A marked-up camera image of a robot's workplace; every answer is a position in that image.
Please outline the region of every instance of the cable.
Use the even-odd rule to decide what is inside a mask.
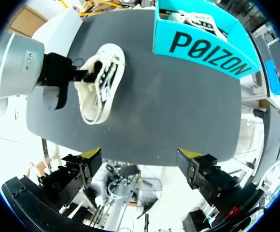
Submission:
[[[98,222],[97,227],[99,227],[100,223],[101,223],[102,221],[104,221],[106,215],[108,214],[108,211],[110,210],[111,206],[113,205],[113,202],[114,202],[114,201],[112,201],[112,202],[109,203],[109,207],[108,207],[107,211],[101,216],[101,219],[100,219],[100,221]]]
[[[261,180],[259,181],[258,188],[260,188],[262,186],[262,183],[265,180],[266,176],[269,174],[269,172],[278,165],[280,165],[280,158],[277,161],[275,161],[275,163],[273,163],[271,165],[271,167],[269,167],[267,169],[267,171],[265,172],[265,174],[262,176]]]
[[[119,232],[121,229],[128,229],[130,232],[132,232],[131,229],[128,227],[121,227],[117,232]]]
[[[82,58],[77,58],[77,59],[75,59],[72,63],[75,63],[76,61],[78,61],[78,60],[82,60],[82,65],[79,65],[79,66],[75,66],[75,67],[77,67],[77,68],[80,68],[80,67],[82,67],[83,65],[84,65],[84,59],[82,59]]]
[[[133,175],[133,177],[131,178],[130,182],[127,181],[127,185],[129,185],[131,183],[131,181],[135,178],[136,174]]]
[[[0,139],[5,140],[5,141],[9,141],[9,142],[14,142],[14,143],[18,143],[18,144],[23,144],[23,145],[25,145],[23,142],[19,142],[19,141],[16,141],[16,140],[4,139],[4,138],[1,138],[1,137],[0,137]]]
[[[102,1],[102,0],[95,0],[95,1],[98,1],[98,2],[104,3],[104,4],[108,4],[110,6],[121,7],[120,5],[117,5],[117,4],[114,4],[114,3],[111,3],[111,2],[107,2],[107,1]]]
[[[106,196],[110,199],[110,200],[118,200],[118,199],[121,199],[122,197],[112,197],[112,196],[109,196],[108,193],[107,193],[107,190],[105,190],[105,193],[106,193]]]
[[[266,211],[266,208],[264,206],[256,207],[253,210],[249,211],[247,214],[241,215],[241,216],[239,215],[239,216],[237,216],[233,219],[223,221],[223,222],[217,224],[216,226],[214,226],[213,228],[207,230],[206,232],[215,232],[215,231],[218,231],[219,229],[222,229],[223,227],[226,227],[226,226],[229,227],[229,228],[223,228],[220,231],[228,231],[229,229],[231,229],[231,228],[237,226],[238,224],[240,224],[241,222],[243,222],[245,219],[247,219],[252,214],[254,214],[257,211],[262,210],[262,209]]]
[[[108,187],[107,187],[108,192],[109,192],[111,195],[113,195],[114,197],[116,197],[116,198],[124,198],[124,197],[129,196],[129,194],[117,195],[117,194],[115,194],[115,193],[113,193],[113,192],[111,191],[111,189],[110,189],[111,185],[113,185],[113,184],[116,183],[116,182],[118,182],[118,181],[117,181],[117,180],[114,180],[114,181],[112,181],[112,182],[108,185]]]
[[[114,173],[114,168],[112,167],[112,166],[110,166],[110,165],[106,165],[106,169],[109,171],[109,172],[111,172],[111,173]]]
[[[94,214],[94,217],[93,217],[93,219],[91,220],[91,222],[90,222],[90,224],[89,224],[88,226],[91,226],[91,224],[92,224],[93,221],[95,220],[95,217],[98,215],[99,211],[100,211],[100,206],[98,206],[97,211],[96,211],[96,213]]]
[[[101,208],[101,211],[99,212],[100,218],[99,218],[98,215],[97,215],[96,220],[95,220],[95,222],[94,222],[94,224],[93,224],[93,227],[95,227],[95,224],[96,224],[99,220],[101,220],[104,209],[105,209],[105,206],[103,205],[102,208]]]

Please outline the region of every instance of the white sneaker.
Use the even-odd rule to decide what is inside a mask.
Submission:
[[[169,20],[192,25],[201,30],[210,32],[216,35],[217,37],[219,37],[220,39],[224,40],[225,42],[228,42],[227,38],[217,28],[214,18],[209,14],[196,13],[196,12],[188,13],[179,10],[178,13],[172,13],[169,17]]]
[[[89,125],[107,120],[114,95],[125,69],[125,56],[122,49],[112,43],[103,45],[87,60],[80,70],[88,70],[95,75],[94,82],[74,82],[78,91],[81,116]]]

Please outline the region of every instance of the gray tabletop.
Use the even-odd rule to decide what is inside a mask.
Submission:
[[[42,88],[28,98],[28,129],[81,152],[101,147],[113,160],[176,165],[178,147],[228,160],[240,129],[238,80],[214,69],[152,52],[154,11],[117,11],[88,17],[70,48],[87,60],[106,43],[119,45],[125,73],[106,122],[83,122],[77,92],[69,85],[64,108],[48,111]]]

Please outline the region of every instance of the blue cardboard box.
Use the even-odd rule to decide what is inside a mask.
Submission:
[[[260,71],[257,52],[247,32],[232,15],[206,0],[158,0],[154,18],[153,52],[217,69],[235,79]],[[187,24],[163,19],[160,13],[204,13],[213,16],[228,42]]]
[[[272,60],[265,63],[266,73],[268,75],[270,89],[274,95],[280,95],[280,83],[278,72],[276,71],[275,64]]]

